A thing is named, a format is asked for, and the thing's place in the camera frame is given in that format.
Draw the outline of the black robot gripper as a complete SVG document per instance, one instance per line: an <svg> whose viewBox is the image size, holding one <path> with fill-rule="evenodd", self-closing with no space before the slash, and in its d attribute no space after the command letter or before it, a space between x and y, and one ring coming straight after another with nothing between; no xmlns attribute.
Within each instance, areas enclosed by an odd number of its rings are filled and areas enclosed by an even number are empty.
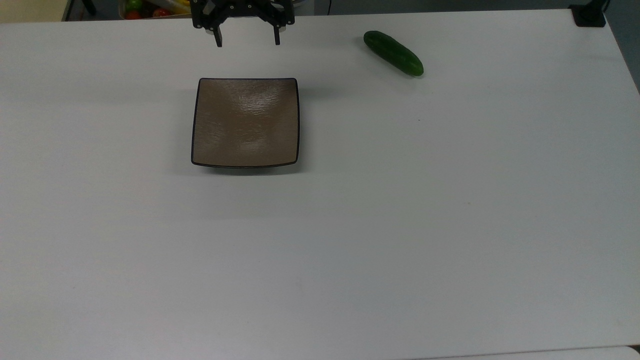
<svg viewBox="0 0 640 360"><path fill-rule="evenodd" d="M281 45L281 30L295 23L292 0L191 0L195 28L211 31L218 48L223 46L220 26L231 18L259 18L273 27L274 43Z"/></svg>

